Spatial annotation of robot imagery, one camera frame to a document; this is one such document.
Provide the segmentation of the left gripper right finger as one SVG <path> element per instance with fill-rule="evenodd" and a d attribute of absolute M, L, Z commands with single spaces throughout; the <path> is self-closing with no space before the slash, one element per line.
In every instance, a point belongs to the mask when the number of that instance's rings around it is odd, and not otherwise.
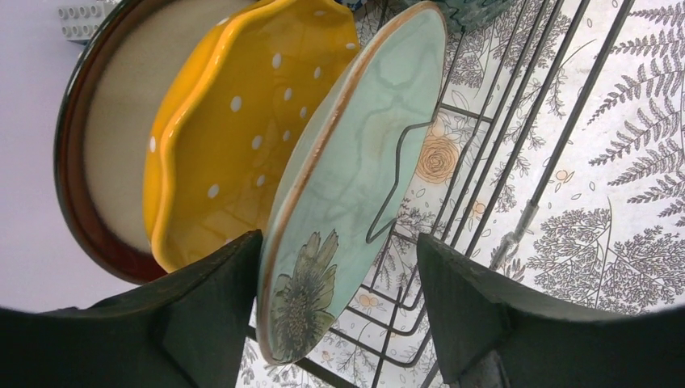
<path fill-rule="evenodd" d="M 452 387 L 681 387 L 684 309 L 616 314 L 551 297 L 429 234 L 418 267 Z"/>

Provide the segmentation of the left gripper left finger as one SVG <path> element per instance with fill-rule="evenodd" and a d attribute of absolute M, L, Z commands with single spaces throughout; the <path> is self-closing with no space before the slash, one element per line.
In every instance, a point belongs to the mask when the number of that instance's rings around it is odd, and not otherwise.
<path fill-rule="evenodd" d="M 235 386 L 262 241 L 247 232 L 87 309 L 2 309 L 2 386 Z"/>

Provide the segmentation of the yellow dotted scalloped plate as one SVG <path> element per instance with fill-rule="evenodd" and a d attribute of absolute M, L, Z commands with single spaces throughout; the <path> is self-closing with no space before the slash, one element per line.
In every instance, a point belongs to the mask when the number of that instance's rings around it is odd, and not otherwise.
<path fill-rule="evenodd" d="M 209 30 L 149 134 L 143 214 L 161 268 L 266 226 L 294 146 L 358 51 L 334 1 L 259 1 Z"/>

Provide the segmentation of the mint green flower plate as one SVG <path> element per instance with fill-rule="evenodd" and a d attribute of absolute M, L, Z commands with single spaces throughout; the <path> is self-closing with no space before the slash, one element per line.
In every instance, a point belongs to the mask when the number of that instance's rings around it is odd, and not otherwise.
<path fill-rule="evenodd" d="M 380 252 L 440 94 L 447 29 L 421 1 L 390 19 L 311 115 L 261 250 L 256 334 L 272 365 L 311 352 Z"/>

